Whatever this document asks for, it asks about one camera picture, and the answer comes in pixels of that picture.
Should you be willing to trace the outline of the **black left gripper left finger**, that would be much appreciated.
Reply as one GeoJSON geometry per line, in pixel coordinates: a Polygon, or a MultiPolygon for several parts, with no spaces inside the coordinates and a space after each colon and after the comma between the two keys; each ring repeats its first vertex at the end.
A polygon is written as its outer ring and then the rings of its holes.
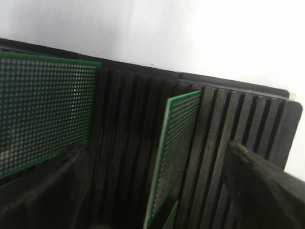
{"type": "Polygon", "coordinates": [[[88,151],[73,144],[0,189],[0,227],[84,229],[89,192],[88,151]]]}

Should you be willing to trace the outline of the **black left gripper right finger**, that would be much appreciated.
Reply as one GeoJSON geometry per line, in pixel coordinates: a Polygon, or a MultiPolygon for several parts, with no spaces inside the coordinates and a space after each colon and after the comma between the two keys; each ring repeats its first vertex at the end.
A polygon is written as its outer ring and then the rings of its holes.
{"type": "Polygon", "coordinates": [[[224,179],[239,229],[303,229],[305,183],[254,153],[229,141],[224,179]]]}

